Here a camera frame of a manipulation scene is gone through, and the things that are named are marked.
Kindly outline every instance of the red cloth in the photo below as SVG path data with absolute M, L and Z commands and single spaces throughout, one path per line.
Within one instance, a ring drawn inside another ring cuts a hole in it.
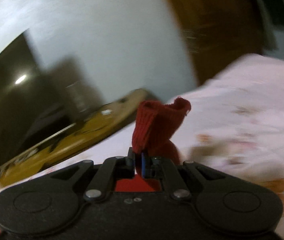
M 182 124 L 184 117 L 191 110 L 189 101 L 177 98 L 173 104 L 163 105 L 159 101 L 143 101 L 137 112 L 135 129 L 132 137 L 133 151 L 136 156 L 138 175 L 134 179 L 122 179 L 117 182 L 116 191 L 147 192 L 161 191 L 159 181 L 143 180 L 139 155 L 147 150 L 149 156 L 162 156 L 180 164 L 175 145 L 170 138 Z
M 132 137 L 133 151 L 139 155 L 147 150 L 149 156 L 166 157 L 180 164 L 178 151 L 170 138 L 190 110 L 190 102 L 183 98 L 175 99 L 170 105 L 159 101 L 141 102 Z

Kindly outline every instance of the wooden door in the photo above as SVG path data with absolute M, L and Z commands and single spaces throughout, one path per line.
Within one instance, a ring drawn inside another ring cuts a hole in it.
M 200 84 L 246 53 L 261 53 L 262 28 L 251 0 L 169 0 Z

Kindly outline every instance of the ceiling light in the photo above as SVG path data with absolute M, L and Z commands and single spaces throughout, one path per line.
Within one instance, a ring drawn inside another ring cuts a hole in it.
M 19 78 L 16 80 L 15 84 L 16 84 L 16 85 L 20 84 L 23 80 L 25 80 L 25 78 L 26 78 L 26 75 L 23 75 L 22 77 L 19 77 Z

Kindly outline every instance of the white wall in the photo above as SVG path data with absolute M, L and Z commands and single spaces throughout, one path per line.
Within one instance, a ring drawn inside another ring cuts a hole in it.
M 104 102 L 139 87 L 166 101 L 196 86 L 166 0 L 0 0 L 0 52 L 26 29 L 42 68 L 75 59 Z

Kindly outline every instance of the bedsheet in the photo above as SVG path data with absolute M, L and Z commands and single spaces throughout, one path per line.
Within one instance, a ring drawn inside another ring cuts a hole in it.
M 172 137 L 182 160 L 196 160 L 267 186 L 284 203 L 284 61 L 245 55 L 202 87 L 180 96 L 192 105 Z M 84 159 L 99 164 L 126 155 L 134 127 L 132 123 L 28 179 Z M 276 232 L 284 239 L 284 215 Z

